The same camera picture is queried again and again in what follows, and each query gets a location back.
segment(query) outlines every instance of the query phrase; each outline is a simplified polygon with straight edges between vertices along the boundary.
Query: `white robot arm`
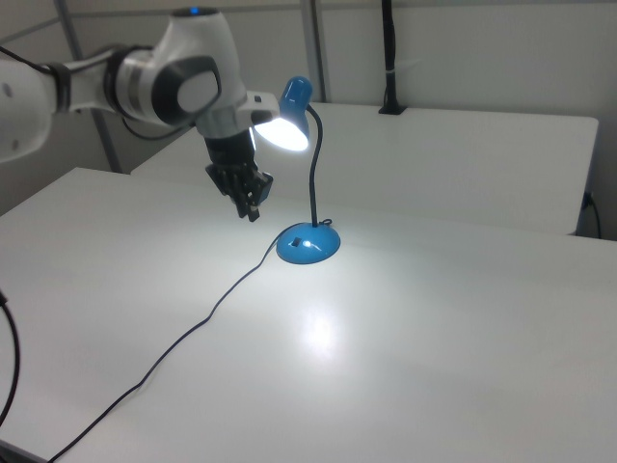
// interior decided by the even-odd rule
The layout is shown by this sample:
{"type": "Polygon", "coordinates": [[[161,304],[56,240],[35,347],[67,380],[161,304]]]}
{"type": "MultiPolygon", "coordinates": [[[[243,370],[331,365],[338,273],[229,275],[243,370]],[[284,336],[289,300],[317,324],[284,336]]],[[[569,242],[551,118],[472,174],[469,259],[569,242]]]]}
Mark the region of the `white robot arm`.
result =
{"type": "Polygon", "coordinates": [[[221,193],[240,217],[259,216],[272,177],[257,169],[250,128],[273,120],[279,104],[272,94],[247,92],[231,31],[217,10],[173,12],[153,48],[114,46],[37,69],[0,61],[0,162],[40,148],[58,112],[97,108],[168,127],[194,125],[221,193]]]}

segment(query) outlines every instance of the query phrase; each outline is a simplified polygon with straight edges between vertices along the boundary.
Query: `white table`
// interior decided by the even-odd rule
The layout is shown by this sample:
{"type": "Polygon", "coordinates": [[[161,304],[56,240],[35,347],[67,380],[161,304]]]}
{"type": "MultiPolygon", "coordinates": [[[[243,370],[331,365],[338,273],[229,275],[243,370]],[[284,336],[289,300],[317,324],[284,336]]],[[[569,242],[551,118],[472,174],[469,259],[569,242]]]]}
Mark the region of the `white table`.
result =
{"type": "MultiPolygon", "coordinates": [[[[75,170],[0,218],[0,439],[62,448],[305,206],[75,170]]],[[[334,257],[268,258],[62,461],[614,461],[615,243],[321,211],[334,257]]]]}
{"type": "MultiPolygon", "coordinates": [[[[324,123],[320,203],[474,224],[572,233],[596,140],[590,118],[314,103],[324,123]]],[[[313,143],[316,129],[311,122],[313,143]]],[[[312,150],[298,155],[256,138],[272,195],[305,200],[312,150]]],[[[132,175],[206,185],[210,163],[193,130],[132,175]]]]}

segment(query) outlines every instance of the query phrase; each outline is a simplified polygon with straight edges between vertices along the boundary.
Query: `lamp base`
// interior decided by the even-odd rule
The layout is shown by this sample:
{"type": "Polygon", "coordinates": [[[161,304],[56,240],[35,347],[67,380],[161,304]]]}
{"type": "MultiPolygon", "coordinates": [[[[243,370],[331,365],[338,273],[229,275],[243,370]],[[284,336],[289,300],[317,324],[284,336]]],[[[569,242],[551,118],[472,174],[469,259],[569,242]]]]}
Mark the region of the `lamp base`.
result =
{"type": "Polygon", "coordinates": [[[317,263],[332,256],[339,247],[340,237],[329,225],[300,224],[281,235],[277,254],[290,263],[317,263]]]}

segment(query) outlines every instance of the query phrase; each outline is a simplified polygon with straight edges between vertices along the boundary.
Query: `lamp head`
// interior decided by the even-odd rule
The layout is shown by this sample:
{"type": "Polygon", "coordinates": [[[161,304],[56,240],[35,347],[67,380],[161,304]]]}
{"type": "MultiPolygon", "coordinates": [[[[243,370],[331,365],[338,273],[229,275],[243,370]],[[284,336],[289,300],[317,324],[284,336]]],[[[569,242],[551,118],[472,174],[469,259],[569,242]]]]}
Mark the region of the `lamp head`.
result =
{"type": "Polygon", "coordinates": [[[309,122],[306,111],[312,85],[306,77],[289,79],[282,92],[281,115],[269,123],[255,126],[259,135],[285,150],[304,151],[309,147],[309,122]]]}

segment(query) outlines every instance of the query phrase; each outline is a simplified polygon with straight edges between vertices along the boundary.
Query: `desk lamp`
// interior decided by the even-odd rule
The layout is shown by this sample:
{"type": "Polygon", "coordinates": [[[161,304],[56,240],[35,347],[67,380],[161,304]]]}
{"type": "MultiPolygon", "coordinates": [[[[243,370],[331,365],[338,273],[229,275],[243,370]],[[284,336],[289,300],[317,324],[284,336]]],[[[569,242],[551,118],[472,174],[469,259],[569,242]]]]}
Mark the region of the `desk lamp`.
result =
{"type": "Polygon", "coordinates": [[[317,221],[315,167],[323,140],[323,124],[309,104],[311,95],[312,86],[309,80],[306,77],[293,77],[287,83],[279,102],[281,116],[270,123],[255,126],[257,133],[270,143],[286,150],[302,151],[309,147],[309,122],[306,112],[311,114],[317,123],[317,144],[308,176],[311,221],[292,227],[277,242],[279,257],[299,264],[325,260],[340,246],[340,237],[331,227],[332,221],[317,221]]]}

